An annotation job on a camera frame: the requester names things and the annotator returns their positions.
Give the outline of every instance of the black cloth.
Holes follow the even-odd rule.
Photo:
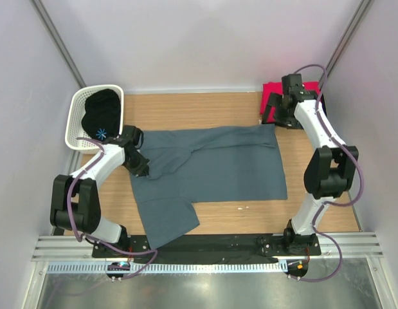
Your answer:
[[[104,89],[93,93],[84,108],[82,127],[91,138],[103,141],[119,134],[121,104],[116,92]]]

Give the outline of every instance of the white wall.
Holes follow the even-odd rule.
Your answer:
[[[398,286],[398,0],[374,1],[328,89],[330,121],[364,170],[359,220],[376,231]]]
[[[86,83],[129,92],[260,89],[326,64],[360,1],[43,2]]]
[[[53,179],[66,172],[69,101],[78,89],[27,0],[0,1],[0,308],[19,309]]]

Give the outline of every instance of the red cloth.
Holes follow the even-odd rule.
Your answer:
[[[317,94],[319,94],[319,82],[304,82],[303,83],[306,90],[316,90]],[[268,82],[267,84],[263,84],[263,95],[262,102],[260,104],[260,114],[264,113],[264,110],[267,105],[267,100],[270,96],[270,93],[278,93],[280,95],[283,94],[282,91],[282,83],[281,82]],[[275,114],[276,108],[271,108],[270,114],[267,118],[267,123],[275,122],[273,115]]]

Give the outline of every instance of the metal floor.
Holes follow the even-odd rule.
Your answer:
[[[306,277],[324,277],[337,259],[313,259]],[[382,308],[366,259],[345,259],[338,275],[303,283],[281,273],[158,274],[111,283],[100,274],[47,274],[39,309],[373,309]],[[100,281],[100,286],[81,292]]]

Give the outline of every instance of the blue snowflake logo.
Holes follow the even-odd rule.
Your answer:
[[[97,138],[98,138],[99,140],[104,140],[104,139],[106,138],[106,134],[107,134],[106,130],[100,128],[100,129],[97,131],[96,136],[97,136]]]

